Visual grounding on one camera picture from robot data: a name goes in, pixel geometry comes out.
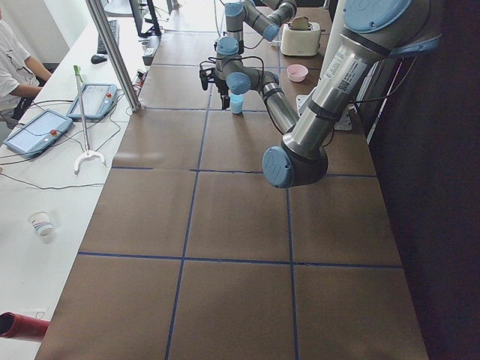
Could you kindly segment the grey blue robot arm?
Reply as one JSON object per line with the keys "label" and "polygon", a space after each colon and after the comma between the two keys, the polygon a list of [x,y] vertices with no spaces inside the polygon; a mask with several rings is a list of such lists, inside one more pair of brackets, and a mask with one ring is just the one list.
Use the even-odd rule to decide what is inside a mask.
{"label": "grey blue robot arm", "polygon": [[263,3],[273,10],[268,16],[257,8],[254,1],[228,2],[224,5],[226,35],[237,40],[239,54],[245,51],[244,23],[260,34],[262,39],[273,41],[281,26],[296,16],[296,1],[263,1]]}
{"label": "grey blue robot arm", "polygon": [[263,155],[267,181],[276,188],[313,184],[328,168],[323,141],[371,67],[386,58],[410,57],[435,49],[441,37],[444,3],[346,1],[337,7],[343,15],[340,45],[301,114],[290,105],[273,73],[242,63],[244,24],[271,41],[281,25],[296,15],[295,1],[267,1],[266,5],[273,10],[268,16],[258,11],[253,1],[225,5],[226,35],[217,41],[210,77],[218,87],[223,108],[229,106],[230,94],[258,92],[283,134],[280,145]]}

